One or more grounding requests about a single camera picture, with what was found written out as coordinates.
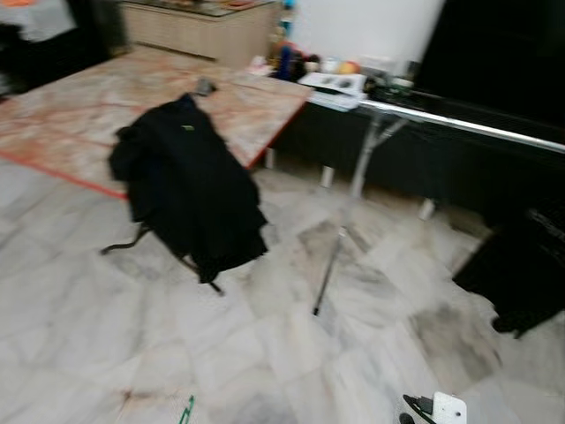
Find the blue bottle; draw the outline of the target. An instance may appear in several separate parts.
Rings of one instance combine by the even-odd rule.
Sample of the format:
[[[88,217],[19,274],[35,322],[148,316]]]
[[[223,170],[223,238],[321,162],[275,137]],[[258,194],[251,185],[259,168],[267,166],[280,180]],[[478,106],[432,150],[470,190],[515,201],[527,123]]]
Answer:
[[[276,80],[293,80],[294,49],[293,45],[288,42],[279,45],[277,56],[277,68],[275,68],[274,77]]]

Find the black flat television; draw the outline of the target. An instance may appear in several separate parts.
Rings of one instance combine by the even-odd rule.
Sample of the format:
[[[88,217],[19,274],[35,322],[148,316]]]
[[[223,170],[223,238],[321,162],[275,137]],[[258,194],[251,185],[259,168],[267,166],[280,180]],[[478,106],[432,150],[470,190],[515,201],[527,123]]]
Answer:
[[[564,44],[562,0],[445,0],[416,86],[561,126]]]

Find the silver metal clothes rack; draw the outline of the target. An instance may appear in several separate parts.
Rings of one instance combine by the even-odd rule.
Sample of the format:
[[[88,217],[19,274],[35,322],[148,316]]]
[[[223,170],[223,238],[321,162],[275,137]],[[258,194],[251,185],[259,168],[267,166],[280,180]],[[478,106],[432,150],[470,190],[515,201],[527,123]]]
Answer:
[[[312,314],[318,316],[322,311],[322,306],[330,279],[334,274],[336,258],[342,251],[343,242],[350,235],[350,214],[354,209],[357,201],[362,199],[363,186],[365,184],[365,174],[370,165],[372,153],[379,145],[384,144],[388,138],[395,136],[399,130],[403,129],[409,122],[419,122],[420,124],[433,124],[445,126],[445,128],[453,128],[460,131],[469,131],[469,133],[480,134],[480,136],[488,136],[496,139],[504,139],[516,144],[537,147],[546,152],[554,152],[557,155],[565,153],[565,147],[562,144],[554,144],[552,141],[538,139],[523,134],[505,131],[503,129],[493,128],[492,126],[473,124],[472,122],[459,120],[459,118],[451,118],[444,116],[436,116],[436,114],[425,112],[424,110],[413,110],[404,108],[403,106],[393,105],[391,102],[376,102],[363,100],[359,102],[359,108],[368,110],[371,113],[370,125],[365,134],[365,140],[362,149],[357,156],[354,172],[350,181],[350,200],[344,203],[342,208],[342,221],[336,227],[336,239],[331,247],[328,256],[327,266],[321,280],[321,286],[313,303]]]

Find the black t-shirt green print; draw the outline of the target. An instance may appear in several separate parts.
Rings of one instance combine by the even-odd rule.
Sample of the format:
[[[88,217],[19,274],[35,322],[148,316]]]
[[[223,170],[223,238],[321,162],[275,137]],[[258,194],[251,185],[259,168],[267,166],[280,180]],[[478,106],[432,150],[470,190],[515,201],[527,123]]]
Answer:
[[[565,310],[564,254],[560,223],[528,208],[495,227],[453,283],[488,299],[493,330],[518,339]]]
[[[267,253],[260,190],[191,94],[142,113],[116,132],[113,180],[131,219],[211,285]]]

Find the white flat tray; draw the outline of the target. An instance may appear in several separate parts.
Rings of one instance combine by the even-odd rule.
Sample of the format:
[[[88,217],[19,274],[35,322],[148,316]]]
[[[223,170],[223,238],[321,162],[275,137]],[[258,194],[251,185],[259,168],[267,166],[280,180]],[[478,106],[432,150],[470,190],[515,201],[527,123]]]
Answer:
[[[320,93],[343,95],[364,100],[366,97],[364,74],[334,74],[323,72],[308,72],[299,78],[298,84],[314,88]]]

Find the white power socket box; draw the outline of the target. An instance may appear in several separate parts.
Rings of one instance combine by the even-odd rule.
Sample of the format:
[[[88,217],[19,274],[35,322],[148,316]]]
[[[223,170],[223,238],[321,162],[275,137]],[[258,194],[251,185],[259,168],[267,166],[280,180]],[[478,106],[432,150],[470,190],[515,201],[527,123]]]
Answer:
[[[360,71],[363,74],[396,74],[400,62],[392,57],[362,56],[357,59]]]

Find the black television console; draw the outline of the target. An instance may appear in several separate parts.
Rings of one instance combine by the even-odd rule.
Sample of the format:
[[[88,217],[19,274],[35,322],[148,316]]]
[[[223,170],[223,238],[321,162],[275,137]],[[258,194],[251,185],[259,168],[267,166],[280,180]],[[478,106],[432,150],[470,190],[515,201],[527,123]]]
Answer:
[[[367,108],[307,102],[272,148],[350,177],[373,126],[396,121]],[[564,223],[562,153],[452,126],[409,121],[373,149],[365,182],[473,211],[489,226],[532,209]]]

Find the light wood cabinet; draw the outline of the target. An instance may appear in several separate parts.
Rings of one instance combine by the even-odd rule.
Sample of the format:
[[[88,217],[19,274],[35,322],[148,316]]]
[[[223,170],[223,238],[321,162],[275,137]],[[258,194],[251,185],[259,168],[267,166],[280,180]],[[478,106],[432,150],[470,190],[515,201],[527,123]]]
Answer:
[[[230,68],[269,54],[282,4],[253,0],[232,11],[222,0],[120,0],[126,40]]]

